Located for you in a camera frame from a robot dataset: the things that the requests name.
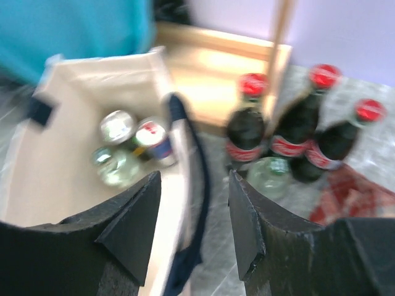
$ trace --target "white bag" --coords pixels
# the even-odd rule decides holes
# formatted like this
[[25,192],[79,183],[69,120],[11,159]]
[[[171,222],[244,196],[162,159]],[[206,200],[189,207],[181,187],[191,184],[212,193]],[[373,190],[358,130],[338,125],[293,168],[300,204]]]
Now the white bag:
[[[45,128],[32,120],[18,127],[7,155],[11,167],[2,182],[0,220],[21,227],[58,223],[120,193],[104,185],[90,163],[92,152],[103,145],[99,122],[117,109],[138,119],[168,116],[162,104],[174,86],[163,50],[156,47],[141,55],[52,62],[36,95],[56,108]],[[192,177],[188,139],[182,123],[170,131],[178,164],[160,170],[159,214],[146,285],[139,295],[163,292],[174,254],[188,241]]]

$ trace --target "can lid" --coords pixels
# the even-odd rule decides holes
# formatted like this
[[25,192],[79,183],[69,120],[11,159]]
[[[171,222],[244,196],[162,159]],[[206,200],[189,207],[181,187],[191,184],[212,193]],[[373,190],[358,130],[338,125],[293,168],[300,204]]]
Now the can lid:
[[267,89],[267,77],[263,74],[248,73],[240,77],[240,90],[249,96],[259,96]]
[[386,115],[385,107],[372,99],[361,99],[355,105],[358,117],[364,121],[378,121]]
[[109,147],[101,147],[92,153],[92,162],[94,165],[102,165],[112,158],[113,152]]
[[141,146],[154,146],[166,138],[166,130],[155,121],[149,120],[138,127],[135,137]]
[[341,72],[335,66],[320,64],[310,70],[309,78],[319,88],[328,89],[340,80]]
[[288,162],[281,157],[272,157],[269,164],[270,171],[278,176],[282,176],[289,171]]
[[135,119],[122,110],[108,114],[100,123],[103,140],[111,144],[120,144],[129,139],[135,127]]

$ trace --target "black handle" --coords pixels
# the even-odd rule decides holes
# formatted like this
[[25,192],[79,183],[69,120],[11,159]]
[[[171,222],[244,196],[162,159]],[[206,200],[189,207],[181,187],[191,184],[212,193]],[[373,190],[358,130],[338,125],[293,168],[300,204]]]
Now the black handle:
[[177,296],[184,289],[184,286],[188,281],[189,277],[191,276],[191,273],[195,266],[202,263],[200,249],[202,245],[204,230],[206,228],[206,218],[209,212],[211,183],[203,146],[196,134],[196,130],[191,120],[188,118],[185,112],[184,105],[177,94],[171,95],[168,106],[170,109],[172,123],[178,120],[185,120],[186,124],[191,130],[192,138],[196,143],[197,152],[201,158],[201,168],[204,182],[203,203],[199,219],[197,221],[196,231],[192,238],[191,244],[187,248],[178,251],[175,254],[173,265],[170,269],[170,273],[166,283],[164,296]]

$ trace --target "white wall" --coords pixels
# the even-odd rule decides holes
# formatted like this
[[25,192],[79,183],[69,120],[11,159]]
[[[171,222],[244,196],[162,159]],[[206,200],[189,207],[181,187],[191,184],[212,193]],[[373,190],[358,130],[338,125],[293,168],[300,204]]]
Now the white wall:
[[[188,1],[200,27],[270,36],[276,0]],[[292,64],[334,64],[346,76],[395,86],[394,0],[298,0],[285,43],[294,46]]]

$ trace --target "navy blue strap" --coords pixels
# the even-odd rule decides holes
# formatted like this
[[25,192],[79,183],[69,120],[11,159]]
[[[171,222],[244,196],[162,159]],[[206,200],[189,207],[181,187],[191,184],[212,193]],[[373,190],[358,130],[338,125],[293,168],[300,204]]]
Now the navy blue strap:
[[201,158],[201,167],[203,172],[202,175],[204,181],[203,203],[199,219],[197,221],[196,232],[194,233],[190,246],[181,251],[178,251],[175,254],[173,265],[170,270],[164,292],[164,296],[177,296],[184,289],[184,286],[188,281],[189,277],[191,276],[191,273],[195,266],[202,263],[200,250],[204,230],[206,228],[206,218],[209,212],[211,183],[203,146],[200,143],[200,140],[196,134],[196,130],[194,129],[191,120],[188,118],[185,112],[184,105],[178,95],[172,94],[169,102],[169,107],[170,114],[172,116],[172,122],[175,122],[177,120],[186,120],[191,130],[192,138],[196,143],[197,152],[199,153],[199,156]]
[[48,124],[49,117],[53,110],[54,106],[51,106],[36,96],[33,96],[29,100],[27,118],[31,118],[35,123],[45,127]]

